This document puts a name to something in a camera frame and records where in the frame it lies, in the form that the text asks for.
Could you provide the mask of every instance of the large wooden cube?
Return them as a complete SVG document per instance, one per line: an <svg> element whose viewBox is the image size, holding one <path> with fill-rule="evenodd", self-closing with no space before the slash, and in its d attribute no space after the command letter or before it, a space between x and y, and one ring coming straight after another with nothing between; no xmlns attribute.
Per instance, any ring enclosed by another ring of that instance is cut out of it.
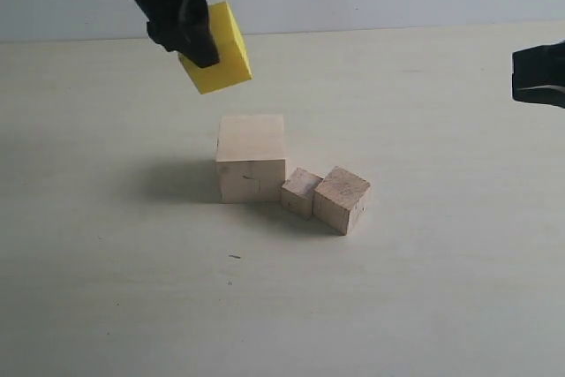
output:
<svg viewBox="0 0 565 377"><path fill-rule="evenodd" d="M365 212L370 189L368 181L335 167L314 189L313 213L346 235Z"/></svg>
<svg viewBox="0 0 565 377"><path fill-rule="evenodd" d="M314 189L321 182L321 177L297 168L281 188L282 207L305 219L312 216Z"/></svg>
<svg viewBox="0 0 565 377"><path fill-rule="evenodd" d="M216 155L222 202L279 201L285 150L282 116L223 117Z"/></svg>

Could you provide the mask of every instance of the small wooden cube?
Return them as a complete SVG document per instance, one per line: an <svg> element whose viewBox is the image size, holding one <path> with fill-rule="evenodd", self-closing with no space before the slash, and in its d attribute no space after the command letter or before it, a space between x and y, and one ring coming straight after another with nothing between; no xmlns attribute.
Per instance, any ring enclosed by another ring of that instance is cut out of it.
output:
<svg viewBox="0 0 565 377"><path fill-rule="evenodd" d="M282 207L308 219L313 212L314 189L322 178L297 168L281 187Z"/></svg>
<svg viewBox="0 0 565 377"><path fill-rule="evenodd" d="M223 117L216 168L223 203L279 201L286 178L283 117Z"/></svg>
<svg viewBox="0 0 565 377"><path fill-rule="evenodd" d="M368 181L335 167L314 189L313 213L346 235L365 212L370 189Z"/></svg>

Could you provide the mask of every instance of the white table surface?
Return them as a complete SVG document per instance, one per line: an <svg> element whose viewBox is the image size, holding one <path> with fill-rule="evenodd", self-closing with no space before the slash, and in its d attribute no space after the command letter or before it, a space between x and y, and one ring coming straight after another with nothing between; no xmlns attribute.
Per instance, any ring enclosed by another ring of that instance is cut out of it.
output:
<svg viewBox="0 0 565 377"><path fill-rule="evenodd" d="M150 41L0 45L0 375L562 375L565 111L509 82L564 35L253 36L204 96ZM226 113L370 180L354 232L219 204Z"/></svg>

